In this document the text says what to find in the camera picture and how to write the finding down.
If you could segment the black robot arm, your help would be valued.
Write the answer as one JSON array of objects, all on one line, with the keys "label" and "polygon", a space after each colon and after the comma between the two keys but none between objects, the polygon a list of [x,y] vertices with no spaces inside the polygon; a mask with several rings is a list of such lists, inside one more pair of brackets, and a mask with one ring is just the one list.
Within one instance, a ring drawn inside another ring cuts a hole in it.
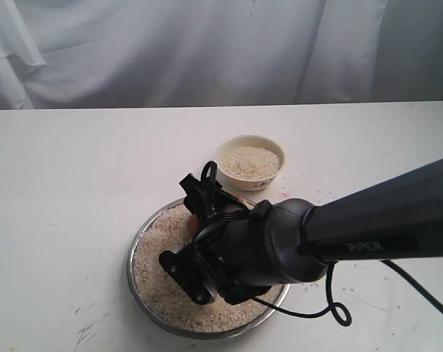
[{"label": "black robot arm", "polygon": [[209,161],[181,181],[194,237],[160,264],[198,304],[238,304],[270,286],[320,279],[347,260],[443,257],[443,159],[326,205],[291,198],[246,208]]}]

